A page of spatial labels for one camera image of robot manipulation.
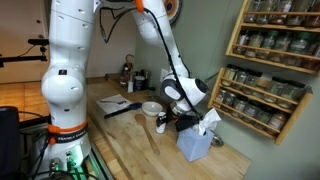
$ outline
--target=jar lid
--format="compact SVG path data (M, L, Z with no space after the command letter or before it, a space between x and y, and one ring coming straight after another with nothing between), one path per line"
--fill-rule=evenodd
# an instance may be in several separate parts
M287 80L279 78L279 77L272 77L272 80L277 81L279 83L283 83L283 84L287 83Z
M263 106L261 107L261 110L264 111L264 112L270 113L270 114L272 114L273 111L274 111L272 107L266 106L266 105L263 105Z
M227 64L227 68L230 68L230 69L239 69L239 66L236 66L234 64Z
M279 35L279 32L275 30L270 30L268 31L268 34L267 34L267 36L278 36L278 35Z
M260 106L260 103L258 101L255 101L255 100L249 100L248 103L253 105L253 106L258 106L258 107Z
M245 102L247 102L249 100L249 98L247 98L246 96L242 96L242 95L239 95L237 97L237 99L239 99L240 101L245 101Z
M310 36L311 36L311 34L308 32L299 32L297 34L297 38L300 38L300 39L309 39Z
M256 76L256 77L261 77L262 76L262 72L260 72L260 71L255 71L255 70L252 70L252 69L248 69L247 71L252 76Z
M298 87L298 88L305 88L306 85L297 81L288 81L288 84Z
M236 97L237 95L229 92L229 96Z

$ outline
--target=orange ring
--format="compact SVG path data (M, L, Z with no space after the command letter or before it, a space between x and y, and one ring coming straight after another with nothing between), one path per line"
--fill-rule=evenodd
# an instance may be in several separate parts
M136 6L137 6L138 12L142 13L144 11L142 0L136 0Z

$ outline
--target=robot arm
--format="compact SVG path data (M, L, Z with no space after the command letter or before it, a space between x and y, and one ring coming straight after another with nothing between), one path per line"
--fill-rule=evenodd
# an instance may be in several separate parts
M135 10L137 4L142 12ZM165 78L163 90L175 100L173 109L179 110L179 114L188 112L205 96L205 85L200 80L189 78L180 58L162 0L52 1L50 65L42 79L42 93L51 113L49 134L54 136L49 137L50 144L43 154L41 171L47 170L52 160L59 161L63 170L79 167L90 152L86 133L85 70L95 26L95 11L101 7L134 8L131 13L142 38L148 44L165 50L172 74Z

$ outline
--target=wooden shelf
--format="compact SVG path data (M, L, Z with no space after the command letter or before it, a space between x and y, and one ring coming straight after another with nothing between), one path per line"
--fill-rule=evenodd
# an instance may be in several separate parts
M295 16L320 16L320 12L253 12L246 11L243 14L267 14L267 15L295 15Z
M241 84L241 83L238 83L238 82L235 82L235 81L231 81L231 80L227 80L225 78L223 78L223 75L224 75L224 72L225 72L225 68L222 67L218 73L218 77L217 77L217 80L216 80L216 83L213 87L213 90L212 90L212 93L211 93L211 98L208 102L208 108L215 108L217 111L219 111L220 113L223 113L224 115L226 115L227 117L229 117L229 119L231 120L234 120L238 123L241 123L243 125L245 125L246 127L268 137L268 138L271 138L273 140L275 140L275 144L276 145L279 145L281 144L281 142L283 141L283 139L286 137L286 135L289 133L290 129L292 128L292 126L295 124L295 122L298 120L298 117L300 116L300 114L303 112L303 109L307 106L308 102L311 100L312 98L312 90L310 87L308 87L306 89L306 93L304 94L304 96L301 98L301 100L299 102L295 102L295 101L291 101L291 100L287 100L287 99L284 99L280 96L276 96L276 95L273 95L273 94L270 94L268 92L264 92L260 89L257 89L257 88L254 88L254 87L250 87L250 86L247 86L245 84ZM284 109L284 108L281 108L279 107L278 105L276 104L273 104L273 103L268 103L266 101L264 101L263 99L260 99L258 97L255 97L253 95L247 95L247 94L244 94L242 91L239 91L239 90L236 90L232 87L229 87L229 86L224 86L221 84L221 81L228 81L228 82L231 82L231 83L235 83L235 84L238 84L238 85L241 85L243 87L246 87L246 88L250 88L251 90L254 90L254 91L257 91L257 92L260 92L260 93L264 93L264 94L268 94L272 97L276 97L278 99L282 99L282 100L286 100L287 102L290 102L292 103L295 108L294 109ZM276 108L278 110L281 110L283 112L286 112L288 113L289 117L288 117L288 120L287 122L285 123L285 125L283 126L283 128L281 130L277 130L277 129L274 129L270 126L268 126L267 124L264 124L260 121L258 121L257 119L255 118L252 118L246 114L244 114L243 112L240 112L240 111L237 111L235 110L234 108L230 107L230 106L227 106L225 104L222 104L221 102L217 102L216 101L216 97L219 93L219 90L223 88L229 92L234 92L238 95L243 95L243 96L246 96L248 97L249 99L252 99L252 100L255 100L255 101L258 101L260 103L263 103L264 105L267 105L269 107L272 107L272 108ZM267 132L265 132L264 130L260 130L260 129L257 129L256 127L254 127L252 124L249 124L249 123L246 123L244 122L242 119L240 118L236 118L234 116L232 116L230 113L228 112L225 112L223 110L221 110L219 107L216 107L215 104L218 104L220 107L224 107L230 111L234 111L236 113L239 113L240 115L242 116L245 116L246 118L254 121L255 123L259 123L260 125L264 126L265 128L269 129L269 130L272 130L275 135L271 135Z
M247 58L244 55L239 55L239 54L234 54L234 53L230 53L228 55L229 56L233 56L233 57L237 57L237 58L241 58L241 59L244 59L244 60L247 60L247 61L254 61L254 62L258 62L258 63L262 63L262 64L267 64L267 65L271 65L271 66L281 67L281 68L284 68L284 69L290 69L290 70L293 70L293 71L299 71L299 72L302 72L302 73L307 73L307 74L320 76L320 72L319 71L313 71L313 70L310 70L310 69L304 69L304 68L296 67L296 66L287 66L285 64L272 62L272 61L268 61L268 60L262 60L262 59L258 59L258 58Z
M264 28L264 29L281 29L281 30L288 30L288 31L306 31L306 32L314 32L314 33L320 32L320 28L285 26L285 25L275 25L275 24L240 23L240 26L251 27L251 28Z
M275 129L275 128L272 128L272 127L268 126L267 124L264 124L264 123L256 120L255 118L252 118L252 117L244 114L244 113L241 112L241 111L237 111L237 110L233 109L232 107L226 106L225 104L221 104L221 103L219 103L219 102L217 102L217 101L214 101L214 103L219 104L220 106L223 106L223 107L227 108L227 109L230 110L230 111L236 112L236 113L240 114L241 116L246 117L247 119L250 119L250 120L253 121L253 122L259 123L260 125L264 126L264 127L267 128L267 129L272 130L273 132L275 132L275 133L277 133L277 134L280 133L279 130L277 130L277 129ZM223 111L222 109L220 109L220 108L218 108L218 107L216 107L216 106L213 106L212 108L215 108L216 110L218 110L218 111L220 111L220 112L223 112L224 115L227 115L227 116L229 116L230 118L233 118L234 120L236 120L236 121L238 121L238 122L240 122L240 123L245 124L247 127L250 127L251 129L257 130L259 133L263 134L264 136L267 136L267 137L269 137L269 138L271 138L271 139L275 139L275 136L273 136L273 135L271 135L271 134L268 134L268 133L265 132L264 130L261 130L261 129L258 129L258 128L254 127L254 126L253 126L252 124L250 124L250 123L244 122L241 118L237 118L237 117L232 116L229 112L225 112L225 111Z
M250 58L250 57L246 57L244 55L239 55L239 54L233 53L233 50L235 47L241 47L241 48L247 48L247 49L269 51L269 52L277 53L277 54L281 54L281 55L296 56L296 57L300 57L303 59L320 61L319 57L314 57L314 56L307 56L307 55L296 54L296 53L291 53L291 52L277 51L277 50L273 50L273 49L265 49L265 48L259 48L259 47L238 45L237 40L238 40L238 37L239 37L241 30L259 30L259 31L265 30L265 31L268 31L270 29L273 29L273 30L297 31L297 32L305 31L305 32L310 32L310 33L318 33L318 34L320 33L320 28L304 27L304 26L286 26L286 25L275 25L275 24L256 24L256 23L243 22L244 16L246 14L320 16L320 12L248 12L247 9L249 7L249 4L250 4L249 0L243 1L238 19L236 21L234 30L233 30L231 38L230 38L229 45L226 50L226 55L240 58L240 59L244 59L244 60L248 60L248 61L254 61L257 63L267 64L270 66L276 66L276 67L290 69L293 71L298 71L298 72L302 72L302 73L306 73L306 74L320 76L320 71L306 69L303 67L287 66L285 64L281 64L281 63L277 63L277 62L272 62L272 61L259 59L259 58Z
M288 113L288 114L292 114L292 112L293 112L291 109L285 109L285 108L282 108L282 107L280 107L280 106L278 106L278 105L276 105L276 104L274 104L274 103L268 103L268 102L264 101L264 100L261 99L261 98L258 98L258 97L253 96L253 95L245 94L245 93L243 93L242 91L233 89L233 88L231 88L231 87L223 86L223 85L221 85L221 84L220 84L220 87L222 87L223 89L226 89L226 90L228 90L228 91L234 92L234 93L236 93L236 94L239 94L239 95L242 95L242 96L247 96L249 99L258 101L258 102L260 102L260 103L262 103L262 104L264 104L264 105L267 105L267 106L270 106L270 107L272 107L272 108L281 110L281 111L286 112L286 113Z

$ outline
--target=glass jar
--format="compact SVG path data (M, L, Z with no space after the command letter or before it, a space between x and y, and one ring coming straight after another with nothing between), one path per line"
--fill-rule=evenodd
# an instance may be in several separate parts
M270 12L273 10L274 5L277 3L278 0L264 0L261 1L259 12ZM269 22L269 15L267 14L260 14L257 17L256 23L257 24L268 24Z
M319 54L317 49L320 49L320 35L318 35L313 41L310 46L304 51L304 54L309 55L309 56L317 56Z
M299 32L296 37L291 42L288 52L302 54L303 50L308 46L308 41L311 37L309 32ZM297 56L284 56L284 64L288 66L297 66L300 67L302 58Z
M263 41L263 35L262 35L262 32L259 31L250 37L248 46L260 47L262 41ZM244 53L244 55L246 57L256 57L256 50L246 49L246 52Z
M320 0L315 1L311 8L311 12L320 12ZM320 16L307 16L304 26L320 27Z
M258 101L249 100L246 107L243 109L243 113L254 118L260 109L259 106L260 103ZM252 120L245 116L243 116L241 119L246 123L252 123Z
M307 12L313 0L296 0L292 5L291 12ZM304 20L304 16L291 15L286 21L288 26L300 26Z
M248 45L250 41L250 31L241 31L237 44L238 45ZM246 48L243 47L235 47L233 53L243 55L246 51Z
M238 83L244 83L244 81L247 79L247 76L248 76L248 72L243 68L239 68L234 77L234 81ZM232 83L231 87L234 89L240 90L242 86L239 84Z
M273 115L273 108L269 107L269 106L261 106L260 110L258 111L258 113L256 114L255 118L264 123L264 124L268 124L269 120L271 119ZM261 130L264 130L265 129L265 126L261 125L260 123L253 123L253 126L258 128L258 129L261 129Z
M286 32L284 35L281 35L277 39L273 49L277 51L286 51L289 47L289 44L291 43L291 40L292 40L291 36L292 36L292 32ZM283 55L278 53L270 53L268 57L270 61L278 62L278 63L282 63L282 58L283 58Z
M271 117L270 121L268 122L268 125L274 129L281 130L284 124L287 121L287 115L286 113L282 111L277 111L273 116ZM274 135L275 133L268 129L267 133Z
M275 30L268 31L268 34L264 38L260 47L265 48L265 49L273 48L273 46L275 45L276 39L278 37L278 34L279 34L279 32L275 31ZM258 50L257 51L257 58L267 59L269 53L270 53L269 51Z
M236 94L232 93L232 92L228 92L225 96L225 98L222 101L222 104L226 105L226 106L230 106L232 107L235 98L237 97ZM222 110L229 112L229 109L225 108L225 107L221 107Z
M289 12L292 6L293 0L280 0L275 8L274 12ZM270 24L279 24L282 25L285 23L285 20L287 18L287 15L273 15L270 18Z
M233 103L233 108L234 108L235 110L237 110L237 111L242 112L243 109L244 109L244 107L246 106L248 100L249 100L249 99L248 99L247 97L239 95L239 96L235 99L235 101L234 101L234 103ZM241 117L242 117L241 114L239 114L239 113L237 113L237 112L234 112L234 111L231 112L231 115L232 115L233 117L237 117L237 118L241 118Z
M248 7L248 12L257 12L260 9L261 0L252 0ZM255 14L246 14L244 17L244 22L254 23L256 22L257 15Z
M219 102L219 103L222 103L222 101L225 98L227 93L228 93L228 91L226 91L224 89L220 89L215 101ZM218 108L220 108L220 104L218 104L218 103L214 103L213 105L218 107Z
M266 88L260 85L256 85L256 89L259 89L261 91L265 91ZM252 95L257 97L257 98L262 98L263 97L263 93L262 92L258 92L258 91L253 91Z
M228 64L226 67L226 70L224 71L223 78L232 81L236 72L238 71L238 68L239 68L238 66L235 66L233 64ZM221 84L224 86L230 86L231 82L227 80L222 80Z
M303 96L304 91L304 84L296 81L288 81L280 96L292 101L299 101L300 98ZM292 107L292 104L290 102L281 99L278 99L277 104L278 106L286 109L290 109Z
M287 81L278 77L272 77L269 86L266 89L266 92L279 96L284 87L286 86ZM277 101L276 97L265 94L263 99L269 103L275 103Z
M261 75L262 75L262 72L254 71L251 69L248 70L248 77L246 78L244 84L251 86L251 87L255 87L257 85ZM245 94L252 94L252 91L253 90L246 88L246 87L242 88L242 92Z

